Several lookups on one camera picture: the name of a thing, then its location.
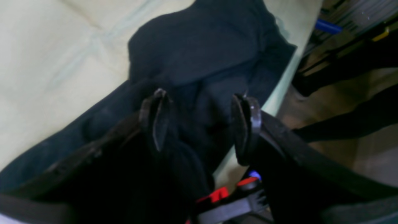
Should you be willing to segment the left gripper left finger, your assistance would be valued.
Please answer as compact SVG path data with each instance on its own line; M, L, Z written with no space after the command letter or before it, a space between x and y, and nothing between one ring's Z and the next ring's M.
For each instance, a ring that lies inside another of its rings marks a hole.
M93 141L52 164L38 177L1 194L1 223L82 224L94 218L117 218L127 182L136 180L137 154L154 164L163 156L170 98L161 88L143 100L141 109Z

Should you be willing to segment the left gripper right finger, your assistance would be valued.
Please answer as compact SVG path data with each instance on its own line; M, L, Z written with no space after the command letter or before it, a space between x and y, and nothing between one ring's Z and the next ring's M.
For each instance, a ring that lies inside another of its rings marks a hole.
M262 178L276 224L396 224L397 188L311 148L253 97L234 94L236 158Z

